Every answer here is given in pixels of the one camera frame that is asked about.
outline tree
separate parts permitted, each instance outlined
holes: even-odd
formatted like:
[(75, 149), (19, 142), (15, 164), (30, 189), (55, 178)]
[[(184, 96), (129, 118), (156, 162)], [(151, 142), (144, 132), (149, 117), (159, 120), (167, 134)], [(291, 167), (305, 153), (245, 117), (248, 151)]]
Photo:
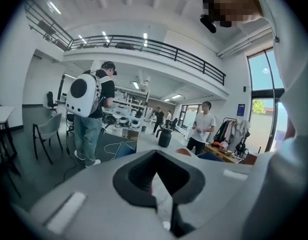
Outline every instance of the tree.
[(253, 109), (252, 109), (253, 113), (264, 115), (266, 113), (264, 109), (264, 104), (265, 104), (264, 100), (253, 99)]

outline backpack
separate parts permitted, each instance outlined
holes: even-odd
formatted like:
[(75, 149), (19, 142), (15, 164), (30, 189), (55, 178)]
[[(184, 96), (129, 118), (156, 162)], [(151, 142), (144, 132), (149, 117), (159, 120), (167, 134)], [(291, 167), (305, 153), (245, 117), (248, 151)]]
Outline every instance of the backpack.
[(68, 112), (88, 118), (96, 110), (102, 111), (102, 84), (113, 81), (109, 76), (99, 78), (96, 71), (80, 75), (70, 86), (65, 108)]

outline computer monitor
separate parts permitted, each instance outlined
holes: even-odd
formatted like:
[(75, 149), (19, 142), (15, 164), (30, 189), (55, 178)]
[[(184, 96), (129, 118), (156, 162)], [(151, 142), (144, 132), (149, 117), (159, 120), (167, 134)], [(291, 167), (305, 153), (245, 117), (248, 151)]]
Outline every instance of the computer monitor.
[(128, 155), (132, 155), (135, 154), (136, 151), (131, 148), (129, 145), (127, 145), (124, 141), (122, 141), (118, 147), (118, 150), (116, 152), (116, 155), (114, 157), (114, 159), (118, 159), (118, 158), (122, 158), (122, 157), (126, 157)]

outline black metal railing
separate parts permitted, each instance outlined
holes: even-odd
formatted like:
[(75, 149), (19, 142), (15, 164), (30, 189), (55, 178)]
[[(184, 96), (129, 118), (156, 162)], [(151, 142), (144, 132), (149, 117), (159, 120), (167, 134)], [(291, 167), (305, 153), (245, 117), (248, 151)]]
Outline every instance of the black metal railing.
[(226, 75), (222, 71), (196, 55), (170, 44), (130, 35), (88, 36), (83, 37), (85, 43), (82, 39), (73, 39), (34, 0), (25, 1), (25, 13), (30, 28), (63, 51), (104, 47), (151, 53), (183, 63), (224, 85)]
[(83, 39), (86, 43), (84, 43), (82, 39), (75, 39), (69, 49), (76, 50), (104, 47), (151, 53), (169, 58), (175, 62), (183, 63), (205, 75), (208, 75), (209, 77), (224, 85), (226, 75), (218, 68), (192, 53), (167, 43), (151, 39), (144, 39), (138, 36), (117, 34), (107, 35), (106, 37), (104, 35), (87, 36), (83, 37)]
[(73, 38), (34, 0), (26, 0), (24, 6), (29, 27), (64, 52), (68, 51)]

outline black circular panel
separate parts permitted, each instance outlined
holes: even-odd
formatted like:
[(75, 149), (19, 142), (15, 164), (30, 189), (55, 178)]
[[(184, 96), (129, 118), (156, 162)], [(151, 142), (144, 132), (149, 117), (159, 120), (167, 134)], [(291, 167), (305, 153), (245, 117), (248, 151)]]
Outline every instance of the black circular panel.
[(76, 79), (70, 87), (70, 94), (74, 98), (80, 98), (86, 93), (87, 89), (88, 85), (83, 79)]

